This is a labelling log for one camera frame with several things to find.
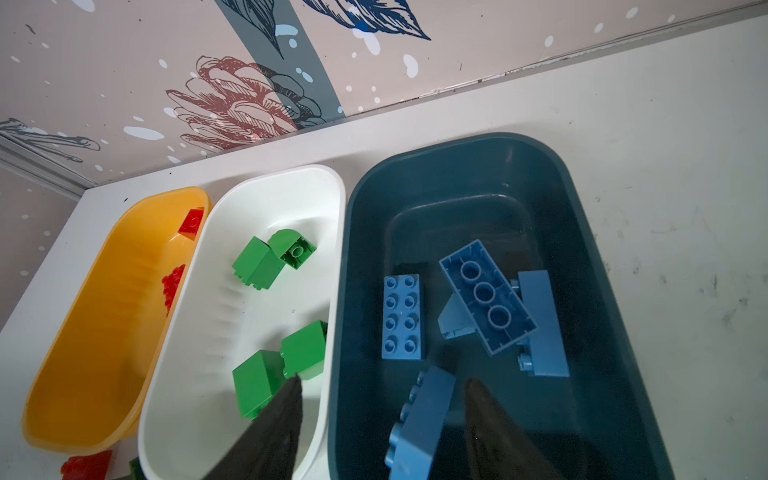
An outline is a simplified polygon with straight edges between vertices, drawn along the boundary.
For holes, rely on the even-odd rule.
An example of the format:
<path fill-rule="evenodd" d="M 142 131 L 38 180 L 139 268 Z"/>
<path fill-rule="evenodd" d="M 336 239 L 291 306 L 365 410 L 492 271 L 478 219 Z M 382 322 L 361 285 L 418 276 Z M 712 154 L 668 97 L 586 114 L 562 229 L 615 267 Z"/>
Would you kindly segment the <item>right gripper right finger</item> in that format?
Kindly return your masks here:
<path fill-rule="evenodd" d="M 464 398 L 472 479 L 564 479 L 481 380 L 466 382 Z"/>

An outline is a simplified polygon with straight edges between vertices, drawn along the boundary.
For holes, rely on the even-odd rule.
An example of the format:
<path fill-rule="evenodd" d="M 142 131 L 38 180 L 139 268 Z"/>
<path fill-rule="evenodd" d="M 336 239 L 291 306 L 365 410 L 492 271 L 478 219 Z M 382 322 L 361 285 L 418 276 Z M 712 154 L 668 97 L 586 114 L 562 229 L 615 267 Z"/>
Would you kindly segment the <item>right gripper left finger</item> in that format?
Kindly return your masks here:
<path fill-rule="evenodd" d="M 291 479 L 302 419 L 302 382 L 294 376 L 204 479 Z"/>

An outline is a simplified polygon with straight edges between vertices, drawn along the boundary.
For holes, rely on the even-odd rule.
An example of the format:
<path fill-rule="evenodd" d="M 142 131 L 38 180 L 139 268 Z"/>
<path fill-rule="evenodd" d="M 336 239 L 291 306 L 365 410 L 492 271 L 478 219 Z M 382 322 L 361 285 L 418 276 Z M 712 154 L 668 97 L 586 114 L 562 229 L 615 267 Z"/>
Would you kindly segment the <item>green square lego brick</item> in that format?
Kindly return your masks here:
<path fill-rule="evenodd" d="M 254 353 L 232 375 L 240 415 L 250 420 L 261 413 L 286 381 L 281 354 L 270 350 Z"/>

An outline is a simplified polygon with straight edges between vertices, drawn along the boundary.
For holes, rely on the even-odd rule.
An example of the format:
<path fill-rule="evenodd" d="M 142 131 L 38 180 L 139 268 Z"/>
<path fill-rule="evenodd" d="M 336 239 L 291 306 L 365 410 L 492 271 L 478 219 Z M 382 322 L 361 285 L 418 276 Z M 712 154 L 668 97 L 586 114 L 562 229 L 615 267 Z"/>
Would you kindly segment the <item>blue long lego brick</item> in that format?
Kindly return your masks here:
<path fill-rule="evenodd" d="M 562 332 L 549 274 L 546 270 L 521 271 L 517 280 L 522 301 L 537 328 L 518 343 L 518 365 L 530 376 L 570 376 Z"/>

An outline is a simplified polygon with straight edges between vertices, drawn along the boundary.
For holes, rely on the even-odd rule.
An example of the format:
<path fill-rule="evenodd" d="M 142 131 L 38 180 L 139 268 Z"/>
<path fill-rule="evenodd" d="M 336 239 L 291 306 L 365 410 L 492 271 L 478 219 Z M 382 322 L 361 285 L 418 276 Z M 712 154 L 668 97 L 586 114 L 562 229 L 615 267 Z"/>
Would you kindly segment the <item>blue lego brick bottom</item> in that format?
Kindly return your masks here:
<path fill-rule="evenodd" d="M 481 241 L 447 255 L 439 265 L 490 356 L 538 328 Z"/>

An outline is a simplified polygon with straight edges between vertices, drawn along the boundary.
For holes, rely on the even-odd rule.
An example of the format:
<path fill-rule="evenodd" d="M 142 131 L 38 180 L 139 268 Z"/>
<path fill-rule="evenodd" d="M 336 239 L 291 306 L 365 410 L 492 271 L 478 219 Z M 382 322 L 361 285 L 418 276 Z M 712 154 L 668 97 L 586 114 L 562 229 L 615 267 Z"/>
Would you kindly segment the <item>blue sloped lego brick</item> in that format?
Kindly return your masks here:
<path fill-rule="evenodd" d="M 444 339 L 451 340 L 475 333 L 476 327 L 471 315 L 457 294 L 453 294 L 438 316 L 440 332 Z"/>

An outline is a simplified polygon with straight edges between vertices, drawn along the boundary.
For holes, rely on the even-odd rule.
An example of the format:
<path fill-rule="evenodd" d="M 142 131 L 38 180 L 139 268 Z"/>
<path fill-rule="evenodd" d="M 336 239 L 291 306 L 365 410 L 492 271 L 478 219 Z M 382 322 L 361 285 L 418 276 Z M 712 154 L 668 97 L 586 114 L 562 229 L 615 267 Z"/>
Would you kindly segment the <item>blue lego brick 2x4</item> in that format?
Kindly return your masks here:
<path fill-rule="evenodd" d="M 422 325 L 419 275 L 386 276 L 383 290 L 381 358 L 422 360 Z"/>

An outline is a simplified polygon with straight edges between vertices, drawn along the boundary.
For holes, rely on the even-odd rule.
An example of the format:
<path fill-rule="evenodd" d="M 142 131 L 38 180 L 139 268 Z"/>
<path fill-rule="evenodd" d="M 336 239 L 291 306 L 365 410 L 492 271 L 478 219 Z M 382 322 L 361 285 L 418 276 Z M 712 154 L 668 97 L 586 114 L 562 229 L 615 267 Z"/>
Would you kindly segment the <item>red lego brick 2x4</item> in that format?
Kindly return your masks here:
<path fill-rule="evenodd" d="M 110 468 L 112 451 L 94 455 L 72 456 L 61 466 L 63 480 L 105 480 Z"/>

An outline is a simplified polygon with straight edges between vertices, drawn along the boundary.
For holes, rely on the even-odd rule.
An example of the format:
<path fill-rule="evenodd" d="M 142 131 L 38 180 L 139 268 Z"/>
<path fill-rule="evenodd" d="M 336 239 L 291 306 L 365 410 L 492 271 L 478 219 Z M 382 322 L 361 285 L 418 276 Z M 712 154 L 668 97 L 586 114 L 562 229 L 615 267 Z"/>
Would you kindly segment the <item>red lego bricks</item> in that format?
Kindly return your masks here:
<path fill-rule="evenodd" d="M 162 279 L 164 305 L 166 307 L 166 314 L 170 313 L 171 307 L 176 297 L 179 285 L 183 278 L 185 265 L 182 264 L 172 270 L 172 272 Z"/>

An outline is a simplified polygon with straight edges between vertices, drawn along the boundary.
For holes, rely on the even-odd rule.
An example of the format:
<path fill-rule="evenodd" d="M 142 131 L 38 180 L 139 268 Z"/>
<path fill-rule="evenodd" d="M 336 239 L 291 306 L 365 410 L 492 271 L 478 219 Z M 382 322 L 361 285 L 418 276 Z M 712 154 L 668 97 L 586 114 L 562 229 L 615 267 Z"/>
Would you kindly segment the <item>red L-shaped lego stack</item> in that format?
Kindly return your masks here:
<path fill-rule="evenodd" d="M 204 220 L 205 210 L 203 208 L 190 209 L 178 228 L 177 232 L 190 240 L 194 240 L 198 234 L 200 225 Z"/>

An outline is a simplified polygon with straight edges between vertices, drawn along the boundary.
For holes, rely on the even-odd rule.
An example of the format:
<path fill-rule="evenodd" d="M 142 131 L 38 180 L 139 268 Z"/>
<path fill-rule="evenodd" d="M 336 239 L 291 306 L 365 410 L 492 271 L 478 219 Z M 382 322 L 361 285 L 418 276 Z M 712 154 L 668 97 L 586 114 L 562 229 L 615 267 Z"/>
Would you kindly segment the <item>white plastic bin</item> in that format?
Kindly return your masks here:
<path fill-rule="evenodd" d="M 150 479 L 200 479 L 248 428 L 233 370 L 260 350 L 316 321 L 333 322 L 346 192 L 341 177 L 311 165 L 244 181 L 213 207 L 187 267 L 140 419 L 138 450 Z M 234 274 L 253 238 L 282 229 L 315 253 L 286 268 L 266 290 Z"/>

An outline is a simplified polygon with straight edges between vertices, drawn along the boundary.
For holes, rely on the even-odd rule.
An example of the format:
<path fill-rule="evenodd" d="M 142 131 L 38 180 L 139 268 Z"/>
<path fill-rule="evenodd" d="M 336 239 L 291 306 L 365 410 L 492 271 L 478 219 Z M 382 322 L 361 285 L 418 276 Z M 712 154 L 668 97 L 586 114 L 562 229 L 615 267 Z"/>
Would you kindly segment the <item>yellow plastic bin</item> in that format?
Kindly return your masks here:
<path fill-rule="evenodd" d="M 205 210 L 194 240 L 177 230 Z M 139 418 L 199 234 L 207 192 L 186 187 L 132 206 L 107 236 L 30 388 L 22 417 L 28 444 L 92 455 L 137 434 Z M 162 279 L 183 278 L 166 314 Z"/>

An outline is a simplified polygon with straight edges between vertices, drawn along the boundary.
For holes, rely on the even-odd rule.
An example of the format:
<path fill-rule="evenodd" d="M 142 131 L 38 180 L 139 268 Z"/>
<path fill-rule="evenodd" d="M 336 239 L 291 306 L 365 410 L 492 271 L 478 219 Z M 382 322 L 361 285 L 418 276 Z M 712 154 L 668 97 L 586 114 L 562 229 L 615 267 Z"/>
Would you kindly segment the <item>dark teal plastic bin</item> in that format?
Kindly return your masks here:
<path fill-rule="evenodd" d="M 570 374 L 522 372 L 517 352 L 490 356 L 479 338 L 447 340 L 451 296 L 440 261 L 484 244 L 508 278 L 545 270 Z M 381 356 L 384 279 L 417 274 L 425 357 Z M 331 374 L 329 472 L 385 479 L 390 431 L 419 372 L 456 377 L 431 475 L 466 479 L 465 388 L 481 380 L 567 479 L 673 475 L 593 234 L 563 161 L 534 139 L 496 133 L 391 157 L 357 184 L 346 212 Z"/>

